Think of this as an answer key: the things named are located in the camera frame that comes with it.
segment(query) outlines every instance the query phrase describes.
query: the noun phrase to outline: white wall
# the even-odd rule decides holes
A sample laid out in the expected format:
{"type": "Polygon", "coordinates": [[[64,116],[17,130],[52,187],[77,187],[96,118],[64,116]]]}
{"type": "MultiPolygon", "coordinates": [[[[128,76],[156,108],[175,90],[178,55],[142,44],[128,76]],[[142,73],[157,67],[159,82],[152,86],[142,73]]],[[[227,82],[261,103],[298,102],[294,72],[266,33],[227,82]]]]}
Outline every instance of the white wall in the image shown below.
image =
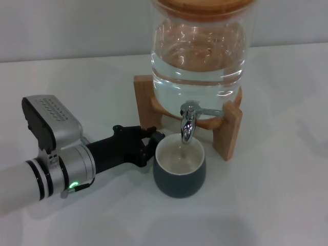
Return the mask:
{"type": "MultiPolygon", "coordinates": [[[[148,1],[0,0],[0,62],[148,53],[148,1]]],[[[327,0],[261,0],[253,45],[328,42],[327,11],[327,0]]]]}

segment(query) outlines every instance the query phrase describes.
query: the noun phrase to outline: green indicator light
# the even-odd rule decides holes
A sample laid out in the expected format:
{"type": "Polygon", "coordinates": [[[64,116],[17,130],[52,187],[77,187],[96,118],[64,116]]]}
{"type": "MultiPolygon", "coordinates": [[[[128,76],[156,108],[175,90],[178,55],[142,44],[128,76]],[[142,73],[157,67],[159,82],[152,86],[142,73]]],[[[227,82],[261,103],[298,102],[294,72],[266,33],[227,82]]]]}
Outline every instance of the green indicator light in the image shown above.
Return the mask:
{"type": "Polygon", "coordinates": [[[71,183],[71,185],[70,185],[70,189],[71,188],[74,188],[75,186],[77,186],[78,185],[78,182],[73,182],[73,183],[71,183]]]}

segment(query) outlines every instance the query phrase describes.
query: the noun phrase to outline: glass jar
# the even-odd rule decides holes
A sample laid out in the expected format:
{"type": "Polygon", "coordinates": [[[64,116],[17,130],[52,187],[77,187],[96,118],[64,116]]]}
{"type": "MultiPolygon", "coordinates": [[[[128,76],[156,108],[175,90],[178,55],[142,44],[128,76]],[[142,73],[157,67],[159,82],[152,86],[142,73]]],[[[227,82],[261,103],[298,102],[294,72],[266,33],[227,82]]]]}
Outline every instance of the glass jar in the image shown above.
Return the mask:
{"type": "Polygon", "coordinates": [[[233,101],[257,1],[151,1],[154,90],[162,107],[180,116],[180,106],[187,100],[218,110],[226,101],[233,101]]]}

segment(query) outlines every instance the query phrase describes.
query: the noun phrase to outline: black ring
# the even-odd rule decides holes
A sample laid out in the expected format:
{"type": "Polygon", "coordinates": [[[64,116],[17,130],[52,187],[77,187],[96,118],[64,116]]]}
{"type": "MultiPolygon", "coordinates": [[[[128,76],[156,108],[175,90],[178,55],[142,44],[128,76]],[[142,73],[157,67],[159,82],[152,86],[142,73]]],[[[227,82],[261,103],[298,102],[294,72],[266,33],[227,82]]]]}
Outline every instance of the black ring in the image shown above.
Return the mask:
{"type": "Polygon", "coordinates": [[[61,159],[61,157],[59,157],[59,166],[60,166],[61,171],[63,172],[63,176],[64,176],[64,184],[65,184],[64,190],[67,190],[68,186],[70,185],[70,178],[68,176],[67,169],[66,169],[65,164],[64,164],[63,160],[61,159]]]}
{"type": "Polygon", "coordinates": [[[39,190],[40,190],[40,201],[45,197],[45,186],[43,185],[43,181],[42,181],[42,178],[41,178],[41,175],[37,169],[37,167],[35,166],[35,164],[31,161],[31,160],[27,160],[26,163],[28,165],[30,165],[34,175],[35,175],[35,178],[36,178],[36,181],[37,181],[37,184],[39,185],[39,190]]]}
{"type": "Polygon", "coordinates": [[[48,184],[48,191],[49,191],[48,197],[50,197],[53,194],[53,184],[52,184],[52,179],[49,170],[40,158],[36,158],[35,160],[39,163],[42,171],[45,173],[47,184],[48,184]]]}

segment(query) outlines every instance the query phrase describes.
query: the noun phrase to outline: vent grille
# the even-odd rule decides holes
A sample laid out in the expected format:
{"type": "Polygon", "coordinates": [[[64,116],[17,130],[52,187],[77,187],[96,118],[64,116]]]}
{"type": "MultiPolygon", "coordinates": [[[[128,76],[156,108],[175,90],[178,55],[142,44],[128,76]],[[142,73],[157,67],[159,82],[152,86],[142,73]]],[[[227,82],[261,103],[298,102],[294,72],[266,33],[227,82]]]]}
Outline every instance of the vent grille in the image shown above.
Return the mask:
{"type": "Polygon", "coordinates": [[[38,99],[40,105],[55,121],[66,121],[68,118],[50,98],[38,99]]]}

